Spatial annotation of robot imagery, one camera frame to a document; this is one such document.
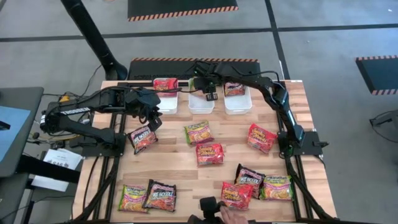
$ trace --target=noodle packet label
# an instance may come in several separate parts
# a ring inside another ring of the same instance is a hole
[[[148,213],[148,209],[142,207],[146,195],[147,189],[145,187],[123,185],[123,192],[118,210]]]
[[[150,179],[143,207],[174,212],[176,199],[177,187],[175,185],[166,185]]]
[[[206,143],[214,140],[214,137],[210,131],[208,121],[185,126],[184,128],[185,128],[185,137],[189,145]]]
[[[227,82],[224,84],[225,96],[239,96],[244,95],[244,85],[240,83]]]
[[[224,163],[224,152],[221,144],[197,144],[198,166]]]
[[[227,182],[223,182],[221,200],[228,208],[237,210],[248,210],[252,192],[252,185],[233,185]]]
[[[292,200],[290,176],[267,175],[261,189],[261,200]]]
[[[154,90],[174,90],[178,88],[178,80],[176,78],[156,78],[154,80]],[[177,92],[157,93],[159,97],[176,97]]]
[[[276,134],[260,128],[256,124],[252,124],[249,128],[248,144],[264,153],[269,152],[276,138]]]
[[[150,144],[157,142],[155,132],[151,131],[148,126],[138,128],[127,136],[134,148],[134,155],[146,149]]]
[[[265,175],[260,174],[254,170],[248,169],[241,164],[236,169],[235,184],[249,184],[253,186],[252,197],[259,199],[260,190],[264,181]]]

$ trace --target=wooden table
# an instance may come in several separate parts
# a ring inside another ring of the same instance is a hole
[[[290,107],[298,124],[306,130],[314,128],[304,85],[301,81],[286,81],[290,95]],[[102,88],[117,85],[117,82],[103,82]],[[212,114],[193,115],[188,109],[188,95],[178,94],[178,113],[162,115],[163,125],[156,131],[159,142],[146,151],[134,155],[131,143],[126,143],[126,150],[119,164],[118,177],[113,200],[111,222],[186,222],[191,214],[202,218],[199,199],[221,196],[223,181],[234,180],[239,163],[265,175],[287,175],[285,162],[278,157],[279,147],[274,144],[268,155],[253,149],[246,144],[246,136],[251,123],[278,132],[277,117],[264,101],[258,90],[251,89],[253,107],[244,115],[227,115],[224,112],[224,101],[221,89],[218,90],[220,99],[215,102]],[[109,127],[110,114],[96,114],[93,126],[96,128]],[[197,167],[195,148],[187,144],[184,126],[208,120],[214,142],[224,147],[225,157],[222,166]],[[127,117],[125,132],[129,133],[141,127],[138,119]],[[302,156],[303,169],[307,178],[309,191],[325,209],[327,213],[336,216],[331,197],[328,180],[323,164],[314,156]],[[86,189],[88,175],[94,158],[85,159],[81,169],[73,214],[77,216],[82,211],[83,195]],[[95,166],[93,176],[88,187],[86,204],[90,202],[98,188],[103,159],[100,158]],[[148,179],[158,180],[165,184],[177,185],[177,204],[174,213],[161,210],[150,210],[149,214],[119,212],[118,205],[124,184],[147,186]],[[105,192],[101,203],[100,218],[104,217],[108,193]],[[298,193],[302,217],[305,217],[305,207],[301,193]],[[251,200],[249,210],[239,212],[248,219],[258,222],[294,221],[292,202]]]

